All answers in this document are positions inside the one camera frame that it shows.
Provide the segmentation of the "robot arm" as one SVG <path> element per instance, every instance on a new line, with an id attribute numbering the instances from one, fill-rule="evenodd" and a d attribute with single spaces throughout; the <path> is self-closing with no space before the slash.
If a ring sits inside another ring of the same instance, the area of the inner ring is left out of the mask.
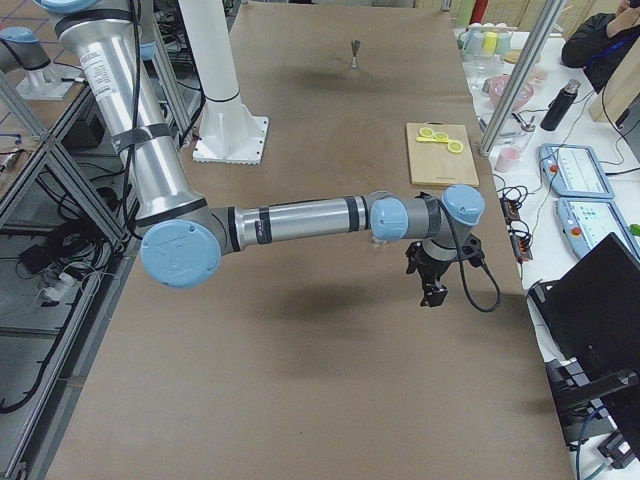
<path id="1" fill-rule="evenodd" d="M 418 273 L 424 305 L 447 294 L 450 265 L 483 267 L 472 230 L 482 195 L 454 185 L 439 197 L 406 199 L 389 192 L 310 200 L 243 210 L 212 208 L 184 172 L 171 129 L 141 59 L 139 1 L 46 1 L 56 35 L 75 53 L 133 187 L 139 211 L 141 260 L 161 284 L 190 288 L 208 279 L 222 257 L 249 245 L 368 230 L 379 241 L 406 239 L 409 272 Z"/>

